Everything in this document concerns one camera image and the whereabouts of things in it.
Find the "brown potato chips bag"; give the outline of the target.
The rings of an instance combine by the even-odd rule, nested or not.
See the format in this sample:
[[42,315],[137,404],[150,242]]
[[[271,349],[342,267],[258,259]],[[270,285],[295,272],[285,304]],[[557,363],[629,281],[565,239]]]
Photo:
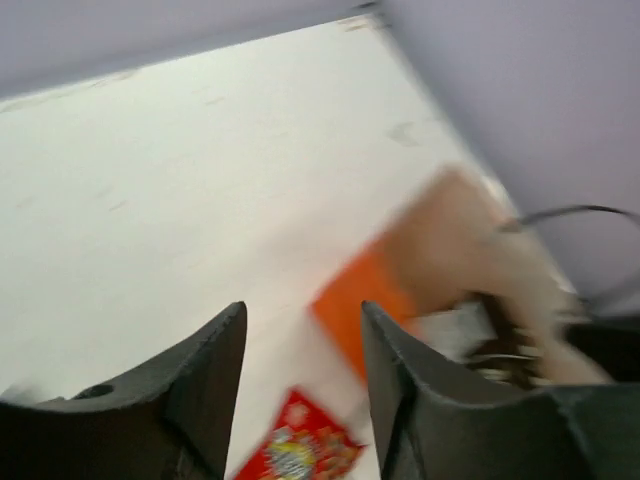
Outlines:
[[417,324],[424,343],[490,381],[524,390],[551,383],[541,371],[543,355],[529,331],[513,323],[493,295],[473,292]]

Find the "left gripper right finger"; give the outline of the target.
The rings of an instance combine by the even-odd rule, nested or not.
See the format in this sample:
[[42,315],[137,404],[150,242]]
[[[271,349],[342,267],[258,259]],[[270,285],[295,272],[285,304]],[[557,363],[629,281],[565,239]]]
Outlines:
[[639,386],[491,382],[373,302],[361,331],[384,479],[636,479]]

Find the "orange paper bag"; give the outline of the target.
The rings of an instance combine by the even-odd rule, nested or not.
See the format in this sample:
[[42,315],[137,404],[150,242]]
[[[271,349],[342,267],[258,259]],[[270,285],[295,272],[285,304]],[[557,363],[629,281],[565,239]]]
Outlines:
[[377,303],[418,337],[419,318],[450,310],[473,292],[497,297],[510,320],[529,331],[551,383],[615,381],[564,339],[565,325],[594,320],[586,304],[561,283],[511,209],[458,168],[439,173],[334,276],[311,310],[365,379],[363,301]]

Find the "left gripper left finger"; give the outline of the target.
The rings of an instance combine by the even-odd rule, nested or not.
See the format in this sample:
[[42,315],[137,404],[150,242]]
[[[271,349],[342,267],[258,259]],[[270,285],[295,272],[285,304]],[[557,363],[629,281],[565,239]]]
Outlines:
[[1,402],[4,479],[221,479],[247,335],[234,302],[191,336],[72,398]]

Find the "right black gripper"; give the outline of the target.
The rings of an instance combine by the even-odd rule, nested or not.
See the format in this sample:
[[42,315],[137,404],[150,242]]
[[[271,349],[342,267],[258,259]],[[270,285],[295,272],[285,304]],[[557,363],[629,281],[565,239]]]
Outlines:
[[639,313],[564,326],[564,339],[617,382],[639,382]]

